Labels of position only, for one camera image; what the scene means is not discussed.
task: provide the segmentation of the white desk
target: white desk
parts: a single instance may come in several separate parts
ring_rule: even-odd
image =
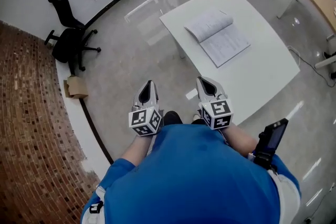
[[[210,7],[234,18],[251,46],[219,68],[184,28]],[[191,0],[160,17],[200,74],[219,82],[233,102],[235,124],[246,120],[300,71],[279,36],[246,0]]]

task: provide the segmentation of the person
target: person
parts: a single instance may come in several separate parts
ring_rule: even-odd
[[[222,135],[199,116],[182,124],[170,111],[163,122],[150,154],[153,137],[137,136],[99,184],[105,223],[292,221],[300,205],[299,184],[277,155],[273,173],[246,158],[257,141],[233,124]],[[99,197],[94,193],[84,207],[82,224]]]

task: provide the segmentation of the cardboard box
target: cardboard box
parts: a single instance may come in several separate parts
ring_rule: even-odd
[[[64,80],[65,96],[69,98],[79,99],[88,96],[88,89],[86,88],[83,78],[70,76]]]

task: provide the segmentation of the white sleeve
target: white sleeve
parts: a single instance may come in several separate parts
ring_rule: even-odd
[[[295,184],[284,175],[275,174],[268,170],[278,189],[280,200],[280,221],[279,224],[289,224],[300,208],[300,194]]]

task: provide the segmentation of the open book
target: open book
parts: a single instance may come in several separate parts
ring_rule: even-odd
[[[209,9],[184,27],[197,39],[216,67],[250,46],[233,24],[233,18],[217,9]]]

